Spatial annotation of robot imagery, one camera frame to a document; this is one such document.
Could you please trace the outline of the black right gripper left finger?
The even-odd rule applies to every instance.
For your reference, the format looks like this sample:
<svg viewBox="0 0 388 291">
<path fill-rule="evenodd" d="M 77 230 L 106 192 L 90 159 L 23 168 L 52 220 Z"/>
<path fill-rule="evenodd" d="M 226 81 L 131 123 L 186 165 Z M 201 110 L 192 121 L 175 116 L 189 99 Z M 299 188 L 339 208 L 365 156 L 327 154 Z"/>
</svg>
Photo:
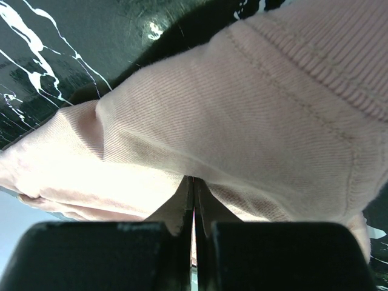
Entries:
<svg viewBox="0 0 388 291">
<path fill-rule="evenodd" d="M 193 178 L 143 222 L 41 222 L 20 239 L 2 290 L 190 290 Z"/>
</svg>

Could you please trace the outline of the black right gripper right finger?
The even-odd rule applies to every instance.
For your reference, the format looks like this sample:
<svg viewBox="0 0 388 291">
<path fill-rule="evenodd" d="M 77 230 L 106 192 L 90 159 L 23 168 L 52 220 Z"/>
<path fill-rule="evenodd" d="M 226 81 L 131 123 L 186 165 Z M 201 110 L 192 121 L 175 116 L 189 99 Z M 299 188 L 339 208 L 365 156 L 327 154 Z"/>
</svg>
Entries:
<svg viewBox="0 0 388 291">
<path fill-rule="evenodd" d="M 350 231 L 331 222 L 244 222 L 194 179 L 199 290 L 375 290 Z"/>
</svg>

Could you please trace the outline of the pink printed t-shirt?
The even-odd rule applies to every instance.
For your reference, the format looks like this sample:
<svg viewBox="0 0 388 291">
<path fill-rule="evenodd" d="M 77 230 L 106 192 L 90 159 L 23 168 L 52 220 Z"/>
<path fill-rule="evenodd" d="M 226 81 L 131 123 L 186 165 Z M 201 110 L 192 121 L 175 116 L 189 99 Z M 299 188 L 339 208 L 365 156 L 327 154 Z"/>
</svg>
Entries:
<svg viewBox="0 0 388 291">
<path fill-rule="evenodd" d="M 79 221 L 142 221 L 183 176 L 245 221 L 330 221 L 370 258 L 387 182 L 387 2 L 297 1 L 66 107 L 1 153 L 1 185 Z"/>
</svg>

